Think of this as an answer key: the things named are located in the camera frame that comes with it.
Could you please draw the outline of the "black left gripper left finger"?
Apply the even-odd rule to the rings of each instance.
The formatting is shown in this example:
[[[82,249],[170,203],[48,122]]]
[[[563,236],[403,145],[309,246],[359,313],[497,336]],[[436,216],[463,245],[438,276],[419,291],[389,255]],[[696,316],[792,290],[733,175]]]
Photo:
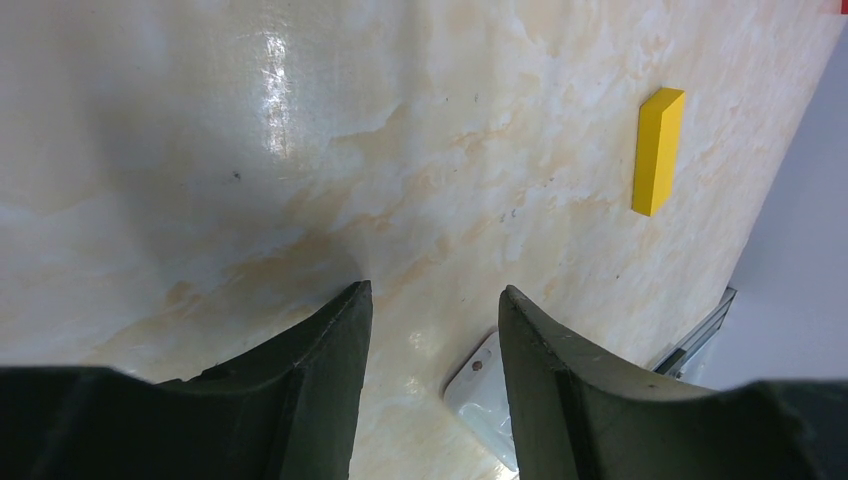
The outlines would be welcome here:
[[[1,371],[5,479],[345,479],[373,315],[367,281],[189,379]]]

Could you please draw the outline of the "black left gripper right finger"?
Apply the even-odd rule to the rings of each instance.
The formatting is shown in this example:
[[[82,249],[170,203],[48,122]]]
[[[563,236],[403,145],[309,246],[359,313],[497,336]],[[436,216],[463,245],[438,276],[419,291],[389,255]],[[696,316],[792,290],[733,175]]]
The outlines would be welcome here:
[[[519,289],[498,328],[524,479],[843,479],[847,385],[755,381],[714,391],[634,365]]]

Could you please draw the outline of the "white remote control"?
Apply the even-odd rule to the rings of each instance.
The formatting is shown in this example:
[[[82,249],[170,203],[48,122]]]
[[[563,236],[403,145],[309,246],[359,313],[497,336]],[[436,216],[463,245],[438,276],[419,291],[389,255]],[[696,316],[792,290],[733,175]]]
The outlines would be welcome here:
[[[459,368],[443,399],[487,451],[511,472],[519,471],[498,331]]]

